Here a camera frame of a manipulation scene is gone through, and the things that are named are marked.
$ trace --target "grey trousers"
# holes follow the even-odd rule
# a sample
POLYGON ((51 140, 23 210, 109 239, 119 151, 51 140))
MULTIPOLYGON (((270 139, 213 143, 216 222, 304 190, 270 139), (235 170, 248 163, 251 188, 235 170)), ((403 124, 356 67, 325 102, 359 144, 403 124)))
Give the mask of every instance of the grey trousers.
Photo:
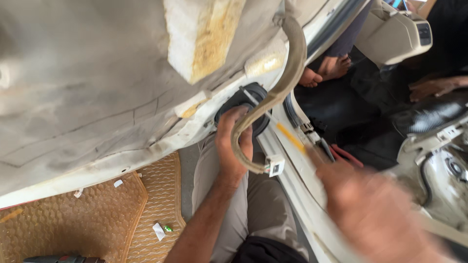
MULTIPOLYGON (((219 172, 215 134, 203 144, 194 174, 192 213, 201 205, 219 172)), ((247 172, 224 216, 210 262, 231 262, 247 236, 261 236, 297 250, 308 260, 307 250, 297 242, 296 224, 289 201, 275 178, 247 172)))

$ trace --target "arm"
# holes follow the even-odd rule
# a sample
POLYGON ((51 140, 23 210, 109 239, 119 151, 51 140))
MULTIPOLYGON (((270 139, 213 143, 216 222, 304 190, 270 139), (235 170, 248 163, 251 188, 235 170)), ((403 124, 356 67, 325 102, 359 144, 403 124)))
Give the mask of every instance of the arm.
POLYGON ((436 97, 442 96, 457 88, 468 88, 468 76, 455 76, 429 80, 421 84, 411 86, 409 88, 411 90, 409 98, 412 102, 417 102, 430 95, 434 95, 436 97))
MULTIPOLYGON (((315 154, 309 154, 312 160, 315 154)), ((410 196, 394 182, 345 161, 319 165, 316 174, 330 218, 369 262, 443 262, 442 248, 421 228, 410 196)))
MULTIPOLYGON (((221 116, 215 144, 219 155, 220 171, 203 203, 188 222, 181 236, 165 259, 165 263, 209 262, 219 228, 230 200, 247 172, 231 149, 231 131, 234 123, 247 107, 236 107, 221 116)), ((244 154, 252 158, 252 128, 242 133, 240 145, 244 154)))

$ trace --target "hand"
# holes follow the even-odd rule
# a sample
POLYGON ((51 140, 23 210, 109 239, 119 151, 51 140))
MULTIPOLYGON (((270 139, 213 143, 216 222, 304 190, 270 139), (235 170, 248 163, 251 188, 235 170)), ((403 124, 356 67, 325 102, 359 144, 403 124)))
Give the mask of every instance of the hand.
POLYGON ((429 80, 418 85, 410 86, 411 95, 409 99, 412 102, 418 102, 422 98, 430 95, 436 97, 450 93, 460 85, 456 78, 442 78, 436 80, 429 80))
MULTIPOLYGON (((247 172, 245 168, 234 156, 231 148, 231 132, 234 124, 248 111, 245 106, 234 107, 225 112, 218 124, 218 132, 216 133, 215 145, 219 156, 219 179, 221 182, 229 186, 238 187, 239 183, 247 172)), ((252 126, 247 128, 240 138, 239 145, 242 152, 250 160, 252 160, 254 147, 252 145, 252 126)))
POLYGON ((322 164, 317 176, 327 210, 369 262, 441 262, 439 248, 410 212, 410 196, 389 179, 345 161, 322 164))

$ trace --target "black cable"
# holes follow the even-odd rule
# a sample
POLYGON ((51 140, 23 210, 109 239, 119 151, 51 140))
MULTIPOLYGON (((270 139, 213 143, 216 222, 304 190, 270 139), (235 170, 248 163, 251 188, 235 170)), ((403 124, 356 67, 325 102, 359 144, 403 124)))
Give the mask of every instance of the black cable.
POLYGON ((432 188, 429 185, 429 182, 427 181, 426 172, 424 171, 424 167, 426 166, 426 162, 430 158, 432 158, 432 156, 434 156, 434 154, 432 152, 428 153, 426 155, 426 159, 424 159, 424 161, 419 166, 419 173, 421 174, 421 178, 423 179, 424 187, 426 188, 426 192, 427 192, 427 197, 426 197, 426 200, 424 201, 424 203, 421 205, 422 207, 427 207, 432 202, 432 188))

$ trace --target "yellow tape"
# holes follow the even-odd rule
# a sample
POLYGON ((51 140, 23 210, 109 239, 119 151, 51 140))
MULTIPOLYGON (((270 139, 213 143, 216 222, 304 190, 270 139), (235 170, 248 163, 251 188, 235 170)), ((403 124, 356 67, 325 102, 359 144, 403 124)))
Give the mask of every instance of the yellow tape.
POLYGON ((288 140, 289 140, 292 144, 294 144, 294 146, 296 146, 296 148, 297 148, 301 153, 303 153, 303 154, 306 153, 306 149, 305 149, 304 145, 303 145, 299 140, 297 140, 296 137, 295 137, 294 135, 292 135, 292 134, 288 131, 288 129, 286 129, 280 122, 277 122, 277 123, 276 123, 276 127, 278 128, 278 130, 279 130, 280 132, 282 132, 282 133, 286 136, 286 138, 288 138, 288 140))

